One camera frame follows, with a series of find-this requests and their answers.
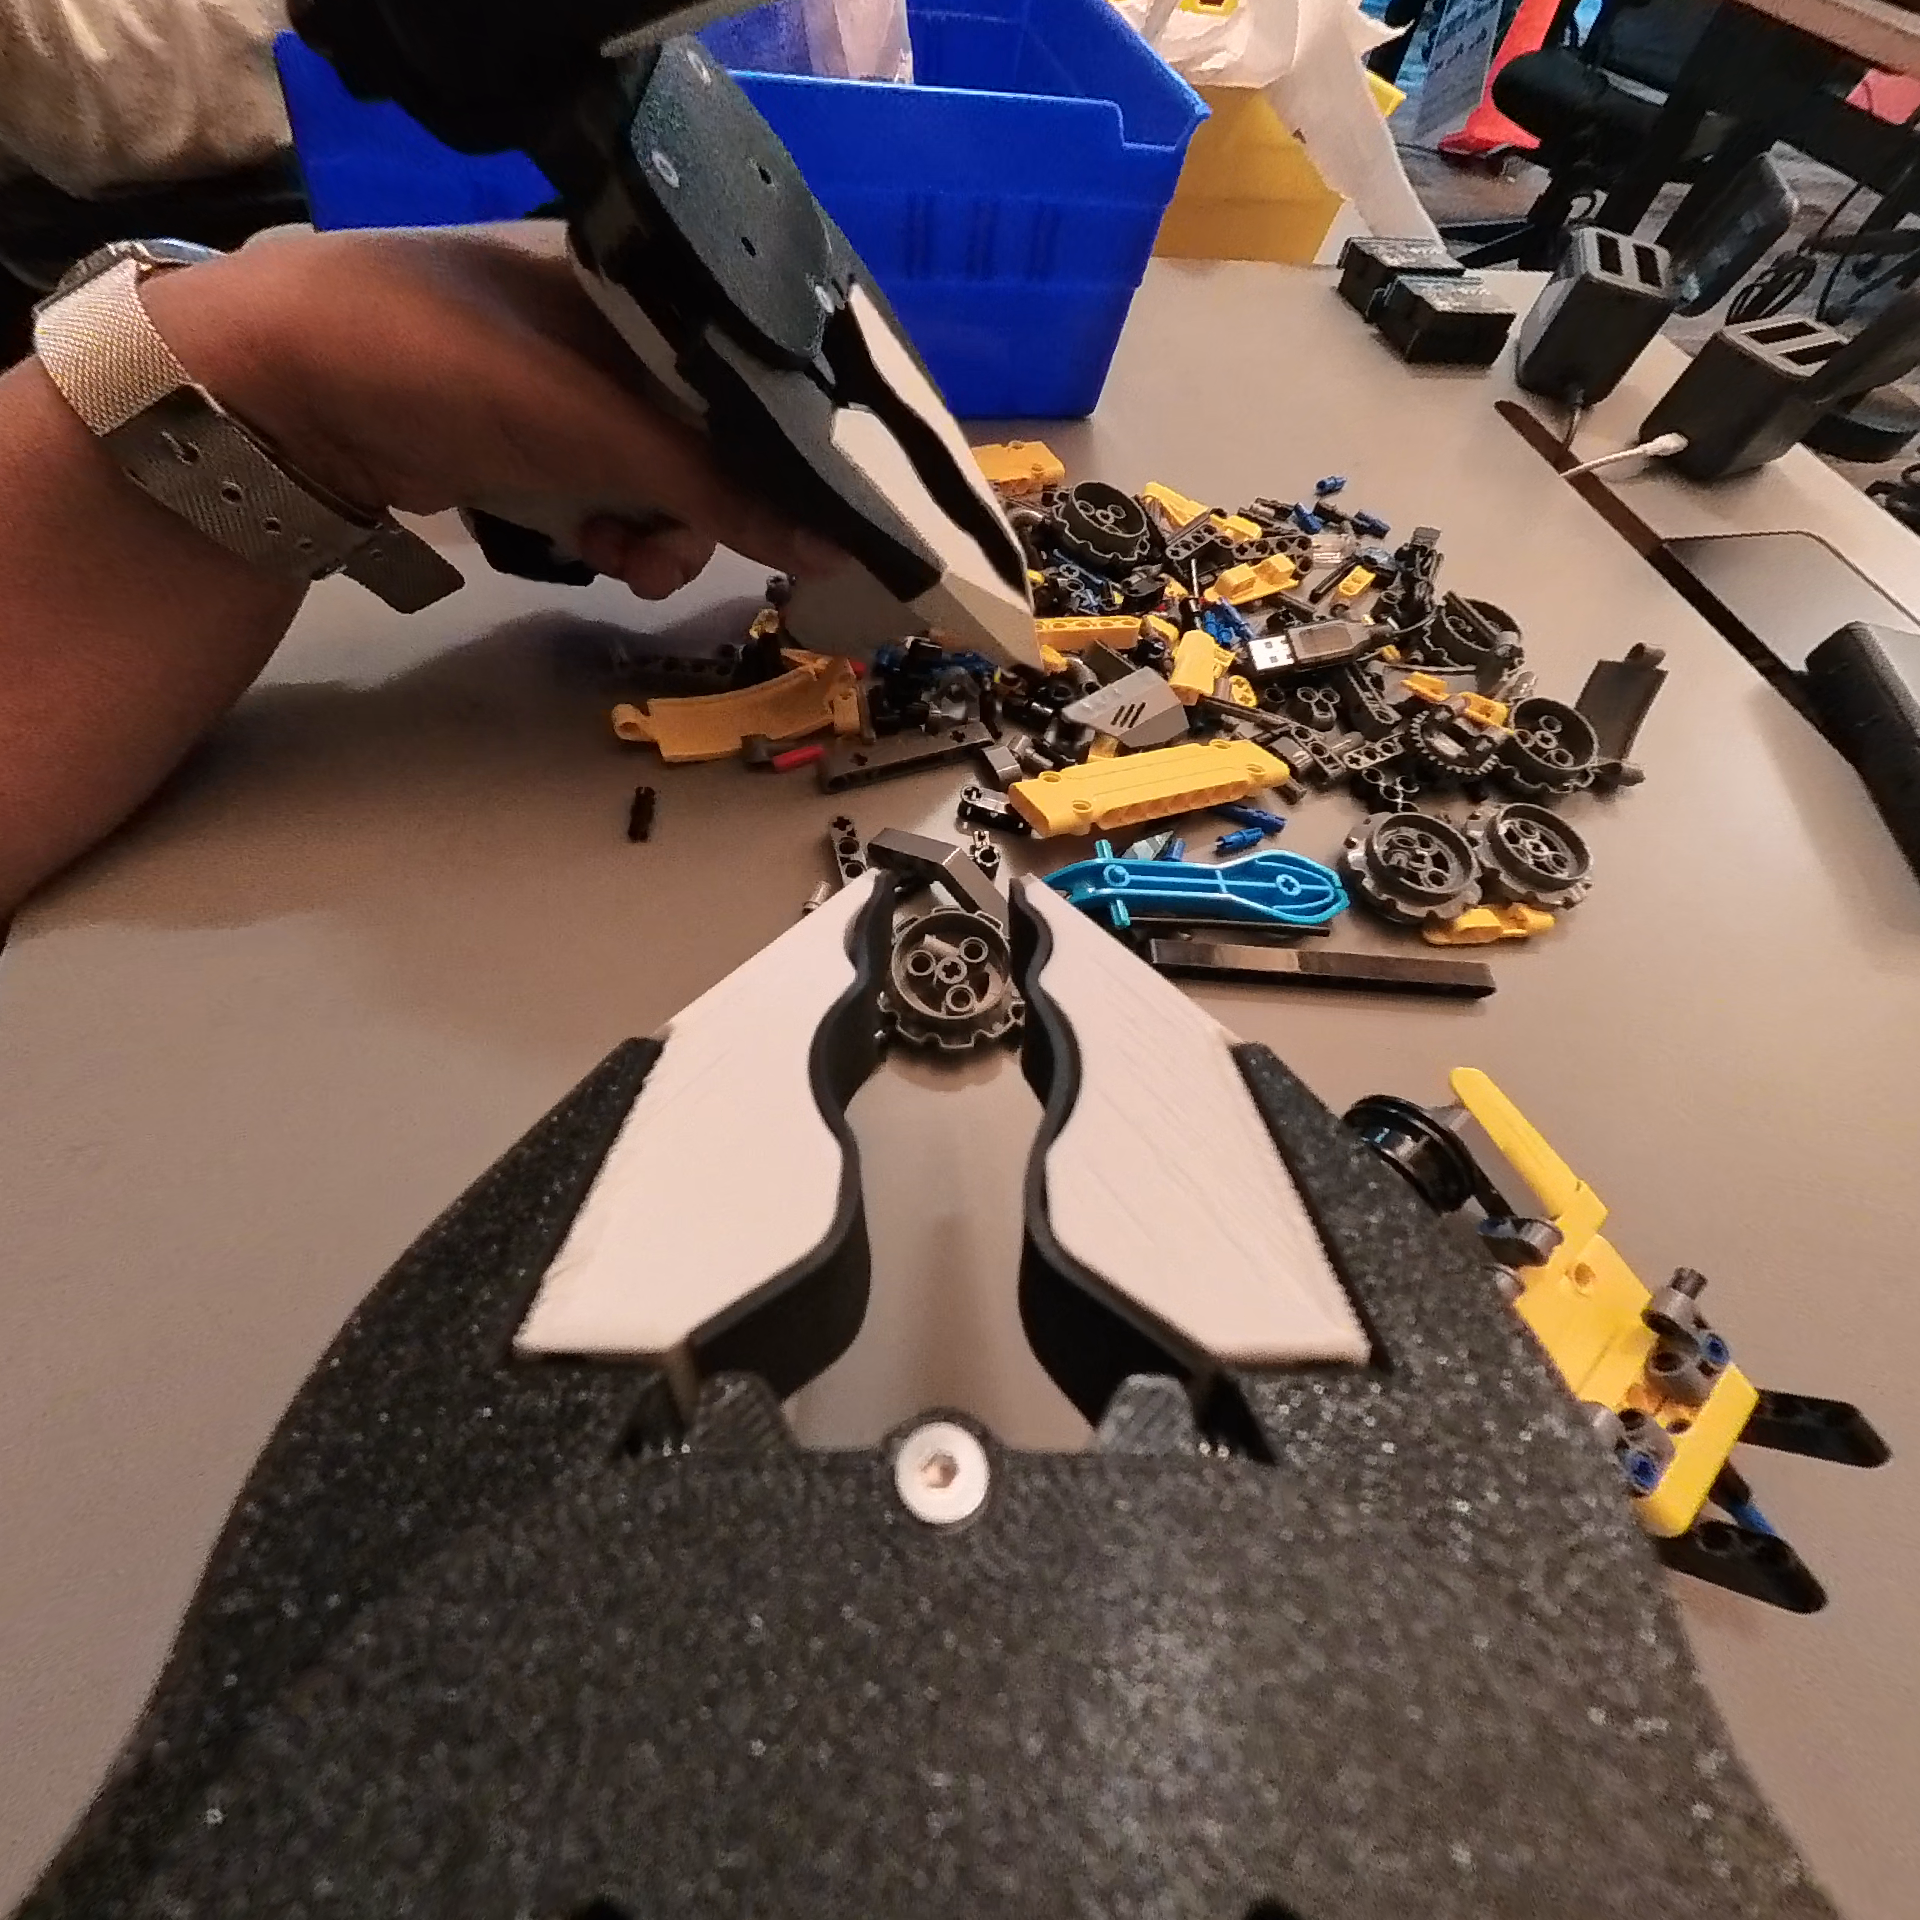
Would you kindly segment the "black office chair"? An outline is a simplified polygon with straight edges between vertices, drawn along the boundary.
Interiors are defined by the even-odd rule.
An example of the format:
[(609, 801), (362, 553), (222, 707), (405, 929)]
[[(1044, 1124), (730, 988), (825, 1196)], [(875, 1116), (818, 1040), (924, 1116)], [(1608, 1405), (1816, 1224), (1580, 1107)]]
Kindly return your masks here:
[[(1597, 201), (1614, 189), (1628, 165), (1641, 158), (1659, 107), (1566, 46), (1514, 61), (1496, 85), (1496, 100), (1521, 129), (1538, 137), (1537, 161), (1549, 182), (1506, 240), (1477, 246), (1464, 260), (1472, 268), (1548, 269), (1562, 257), (1564, 229), (1597, 222)], [(1745, 145), (1732, 120), (1709, 113), (1665, 181), (1684, 186), (1678, 211), (1693, 211), (1758, 156), (1763, 154)], [(1665, 238), (1669, 250), (1678, 250), (1676, 213)]]

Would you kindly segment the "silver mesh wristwatch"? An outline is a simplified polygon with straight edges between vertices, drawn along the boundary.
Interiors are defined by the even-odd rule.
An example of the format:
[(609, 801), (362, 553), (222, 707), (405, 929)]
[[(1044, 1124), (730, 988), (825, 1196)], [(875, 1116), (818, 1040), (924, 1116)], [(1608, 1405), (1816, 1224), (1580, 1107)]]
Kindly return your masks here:
[(145, 283), (217, 258), (172, 238), (110, 243), (32, 310), (35, 355), (125, 480), (222, 552), (284, 581), (346, 577), (402, 616), (465, 577), (389, 512), (310, 482), (216, 400), (162, 340)]

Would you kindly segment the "person's left hand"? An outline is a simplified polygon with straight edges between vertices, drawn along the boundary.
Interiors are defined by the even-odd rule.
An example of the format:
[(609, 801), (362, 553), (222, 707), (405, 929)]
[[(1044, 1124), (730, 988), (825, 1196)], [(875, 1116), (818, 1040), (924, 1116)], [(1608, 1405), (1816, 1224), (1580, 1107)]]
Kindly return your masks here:
[(796, 578), (844, 562), (642, 393), (540, 232), (276, 232), (150, 280), (147, 307), (216, 400), (355, 508), (586, 508), (566, 539), (648, 600), (718, 546)]

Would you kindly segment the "yellow curved brick panel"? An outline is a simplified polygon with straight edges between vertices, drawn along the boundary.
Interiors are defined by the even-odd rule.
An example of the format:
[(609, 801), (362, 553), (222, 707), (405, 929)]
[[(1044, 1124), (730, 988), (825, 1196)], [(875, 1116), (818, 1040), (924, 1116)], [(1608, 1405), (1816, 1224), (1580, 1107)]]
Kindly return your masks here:
[(766, 739), (778, 752), (816, 736), (860, 731), (861, 675), (842, 656), (782, 650), (785, 669), (748, 689), (618, 704), (614, 739), (652, 746), (665, 763), (721, 761)]

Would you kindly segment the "pile of toy brick pieces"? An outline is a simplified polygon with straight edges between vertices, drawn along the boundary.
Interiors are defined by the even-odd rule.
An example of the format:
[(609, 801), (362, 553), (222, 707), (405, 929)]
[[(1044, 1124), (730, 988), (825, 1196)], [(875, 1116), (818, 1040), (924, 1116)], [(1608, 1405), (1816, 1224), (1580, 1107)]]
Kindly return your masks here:
[[(1600, 661), (1572, 702), (1538, 691), (1521, 621), (1444, 582), (1442, 536), (1404, 536), (1344, 498), (1341, 476), (1308, 496), (1224, 510), (1173, 486), (1083, 480), (1004, 501), (1037, 601), (1042, 667), (992, 662), (934, 638), (880, 648), (861, 675), (860, 731), (782, 752), (750, 739), (738, 761), (811, 770), (850, 796), (964, 770), (954, 832), (827, 828), (842, 885), (896, 877), (894, 934), (931, 907), (970, 907), (1009, 931), (1014, 843), (1106, 843), (1117, 858), (1218, 865), (1261, 851), (1331, 867), (1352, 910), (1318, 932), (1145, 923), (1115, 934), (1333, 949), (1353, 910), (1437, 952), (1523, 945), (1594, 886), (1594, 853), (1566, 803), (1641, 780), (1635, 749), (1665, 683), (1665, 654)], [(738, 645), (712, 656), (636, 656), (634, 704), (748, 689), (800, 650), (773, 581)], [(1285, 786), (1114, 832), (1037, 837), (1005, 790), (1090, 758), (1190, 739), (1253, 741), (1292, 769)], [(621, 744), (658, 756), (656, 748)]]

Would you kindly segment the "yellow brick pulley assembly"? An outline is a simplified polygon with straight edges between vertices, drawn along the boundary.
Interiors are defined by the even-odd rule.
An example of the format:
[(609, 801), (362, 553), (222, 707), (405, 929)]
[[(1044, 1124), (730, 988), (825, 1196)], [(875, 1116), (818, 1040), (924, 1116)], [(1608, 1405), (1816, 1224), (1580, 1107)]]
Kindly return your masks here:
[(1451, 1101), (1372, 1093), (1347, 1128), (1437, 1217), (1475, 1213), (1493, 1278), (1617, 1465), (1670, 1572), (1792, 1616), (1829, 1603), (1763, 1515), (1738, 1452), (1876, 1470), (1891, 1452), (1859, 1405), (1763, 1387), (1701, 1306), (1705, 1276), (1645, 1284), (1604, 1234), (1608, 1206), (1500, 1086), (1450, 1075)]

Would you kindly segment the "blue plastic storage bin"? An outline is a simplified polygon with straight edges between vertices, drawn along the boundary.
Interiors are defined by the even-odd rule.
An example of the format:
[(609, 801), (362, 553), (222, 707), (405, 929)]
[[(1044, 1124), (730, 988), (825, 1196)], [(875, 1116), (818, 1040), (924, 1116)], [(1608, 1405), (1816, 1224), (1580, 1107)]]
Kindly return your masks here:
[(782, 137), (963, 419), (1092, 413), (1210, 109), (1110, 5), (913, 2), (910, 81), (701, 36)]

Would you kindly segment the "background desk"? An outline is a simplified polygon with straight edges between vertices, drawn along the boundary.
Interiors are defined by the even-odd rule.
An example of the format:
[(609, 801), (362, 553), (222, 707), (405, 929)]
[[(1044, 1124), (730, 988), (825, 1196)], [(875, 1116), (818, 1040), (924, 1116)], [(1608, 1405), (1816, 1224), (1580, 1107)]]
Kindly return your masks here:
[(1678, 72), (1669, 102), (1736, 122), (1883, 196), (1916, 189), (1916, 109), (1880, 120), (1850, 98), (1868, 73), (1917, 75), (1917, 5), (1730, 2)]

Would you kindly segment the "black open-lid battery charger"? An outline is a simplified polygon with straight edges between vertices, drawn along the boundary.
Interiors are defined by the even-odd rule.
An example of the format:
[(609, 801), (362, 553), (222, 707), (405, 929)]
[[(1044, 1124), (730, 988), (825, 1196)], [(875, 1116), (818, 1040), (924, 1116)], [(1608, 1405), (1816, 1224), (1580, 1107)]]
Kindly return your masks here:
[(1576, 409), (1610, 398), (1669, 318), (1701, 315), (1725, 300), (1787, 234), (1795, 213), (1786, 177), (1758, 156), (1702, 205), (1676, 213), (1676, 250), (1628, 232), (1572, 227), (1521, 324), (1518, 386)]

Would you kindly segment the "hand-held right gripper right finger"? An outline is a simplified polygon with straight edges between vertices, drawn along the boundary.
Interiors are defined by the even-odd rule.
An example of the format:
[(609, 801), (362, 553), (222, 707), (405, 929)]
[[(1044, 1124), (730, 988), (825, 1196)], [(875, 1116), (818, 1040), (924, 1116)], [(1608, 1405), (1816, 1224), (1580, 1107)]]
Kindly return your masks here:
[(1042, 880), (1014, 882), (1013, 942), (1040, 1104), (1018, 1304), (1046, 1379), (1090, 1426), (1132, 1377), (1249, 1426), (1240, 1377), (1372, 1364), (1254, 1053)]

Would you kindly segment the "long black brick beam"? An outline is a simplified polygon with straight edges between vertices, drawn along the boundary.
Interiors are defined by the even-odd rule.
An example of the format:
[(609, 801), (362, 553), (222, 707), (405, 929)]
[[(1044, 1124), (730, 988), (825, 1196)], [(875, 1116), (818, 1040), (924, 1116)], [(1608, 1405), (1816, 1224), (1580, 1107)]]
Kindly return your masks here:
[(1165, 976), (1246, 988), (1376, 993), (1444, 1001), (1483, 1001), (1497, 993), (1497, 979), (1483, 963), (1376, 952), (1153, 940), (1140, 947), (1140, 958)]

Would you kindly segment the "black two-slot battery charger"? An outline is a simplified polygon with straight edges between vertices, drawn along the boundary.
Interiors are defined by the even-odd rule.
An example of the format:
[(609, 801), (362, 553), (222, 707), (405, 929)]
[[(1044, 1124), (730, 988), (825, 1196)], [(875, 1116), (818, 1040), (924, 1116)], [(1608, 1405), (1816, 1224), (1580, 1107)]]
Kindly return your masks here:
[(1714, 331), (1638, 425), (1638, 442), (1678, 436), (1669, 466), (1716, 482), (1782, 458), (1830, 411), (1916, 369), (1917, 291), (1856, 333), (1811, 318), (1749, 320)]

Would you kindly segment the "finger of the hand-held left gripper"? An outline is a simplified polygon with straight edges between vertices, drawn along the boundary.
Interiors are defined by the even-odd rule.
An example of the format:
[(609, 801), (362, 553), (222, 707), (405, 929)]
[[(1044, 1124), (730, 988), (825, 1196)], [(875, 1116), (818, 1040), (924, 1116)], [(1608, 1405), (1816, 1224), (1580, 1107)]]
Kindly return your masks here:
[(854, 562), (808, 571), (785, 600), (785, 629), (796, 645), (827, 656), (874, 656), (885, 645), (929, 636), (1002, 665), (1042, 667), (1032, 604), (1004, 586), (952, 571), (910, 600), (898, 600)]
[(1021, 541), (872, 285), (845, 288), (824, 342), (832, 445), (878, 496), (875, 526), (918, 560), (896, 600), (924, 621), (1033, 621)]

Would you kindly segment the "yellow plastic bin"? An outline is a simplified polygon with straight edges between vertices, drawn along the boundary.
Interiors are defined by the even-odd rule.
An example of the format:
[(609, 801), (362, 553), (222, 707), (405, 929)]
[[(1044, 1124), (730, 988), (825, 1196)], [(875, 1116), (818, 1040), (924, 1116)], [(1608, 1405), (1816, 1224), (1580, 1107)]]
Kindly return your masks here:
[(1190, 137), (1155, 257), (1318, 268), (1372, 234), (1259, 90), (1203, 88), (1203, 98), (1210, 120)]

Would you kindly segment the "dark grey toothed wheel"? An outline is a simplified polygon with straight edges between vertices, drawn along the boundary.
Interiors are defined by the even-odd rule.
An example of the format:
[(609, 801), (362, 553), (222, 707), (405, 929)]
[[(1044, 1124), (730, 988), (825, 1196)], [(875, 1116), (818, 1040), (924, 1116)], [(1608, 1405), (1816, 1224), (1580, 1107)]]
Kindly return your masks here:
[(971, 1051), (1025, 1032), (1009, 931), (970, 907), (931, 907), (896, 929), (880, 1025), (910, 1049)]

